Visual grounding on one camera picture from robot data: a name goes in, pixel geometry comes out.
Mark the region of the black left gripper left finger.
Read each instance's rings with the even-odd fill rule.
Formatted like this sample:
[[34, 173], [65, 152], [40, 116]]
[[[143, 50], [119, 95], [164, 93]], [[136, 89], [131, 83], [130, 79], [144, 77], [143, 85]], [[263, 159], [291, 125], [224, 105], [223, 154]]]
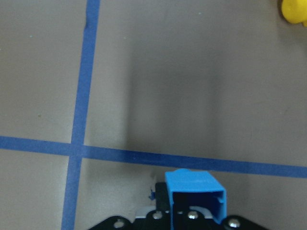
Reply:
[[92, 230], [169, 230], [170, 202], [165, 182], [155, 184], [154, 206], [137, 210], [134, 221], [123, 216], [111, 216], [91, 227]]

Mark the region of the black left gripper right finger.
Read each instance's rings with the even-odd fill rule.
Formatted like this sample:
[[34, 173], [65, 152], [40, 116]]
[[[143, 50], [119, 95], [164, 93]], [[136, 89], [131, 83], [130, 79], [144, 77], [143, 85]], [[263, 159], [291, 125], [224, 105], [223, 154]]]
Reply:
[[226, 214], [224, 192], [174, 192], [172, 224], [175, 230], [262, 230], [263, 226]]

